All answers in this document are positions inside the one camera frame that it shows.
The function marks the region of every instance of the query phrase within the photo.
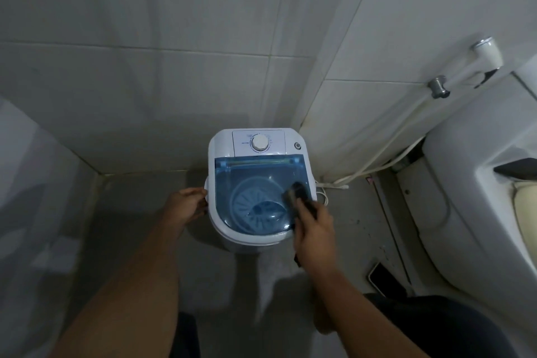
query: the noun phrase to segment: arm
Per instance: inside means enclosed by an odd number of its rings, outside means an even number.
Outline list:
[[[177,325],[177,239],[204,213],[202,188],[170,195],[162,218],[129,262],[88,302],[50,358],[168,357]]]
[[[427,358],[412,341],[377,310],[338,270],[333,218],[313,203],[317,219],[298,200],[295,251],[323,300],[351,358]]]

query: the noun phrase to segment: hand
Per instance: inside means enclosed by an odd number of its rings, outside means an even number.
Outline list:
[[[207,213],[207,191],[203,187],[185,188],[173,192],[166,200],[162,221],[166,224],[184,227],[190,221]]]
[[[300,264],[312,279],[325,277],[337,270],[336,236],[332,215],[328,209],[312,201],[317,210],[317,219],[297,199],[299,218],[295,219],[294,247]]]

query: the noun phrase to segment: mini washing machine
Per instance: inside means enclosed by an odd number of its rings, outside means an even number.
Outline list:
[[[232,252],[256,253],[293,236],[282,195],[294,182],[317,200],[305,142],[293,129],[225,129],[208,157],[209,216]]]

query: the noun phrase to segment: black phone screen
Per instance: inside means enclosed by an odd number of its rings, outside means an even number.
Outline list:
[[[380,263],[377,263],[371,273],[367,276],[371,284],[386,296],[394,300],[401,300],[407,297],[406,289],[397,279]]]

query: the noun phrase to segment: gray floor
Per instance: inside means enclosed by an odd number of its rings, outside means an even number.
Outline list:
[[[206,172],[144,173],[110,178],[95,210],[67,323],[131,255],[154,223],[168,193],[200,186]],[[349,190],[331,190],[339,263],[363,292],[373,291],[365,274],[383,261],[405,282],[395,243],[374,186],[355,180]],[[224,356],[346,356],[337,335],[312,325],[311,288],[293,262],[291,241],[259,255],[222,248],[208,218],[191,224],[179,240],[180,307],[195,315],[201,354]]]

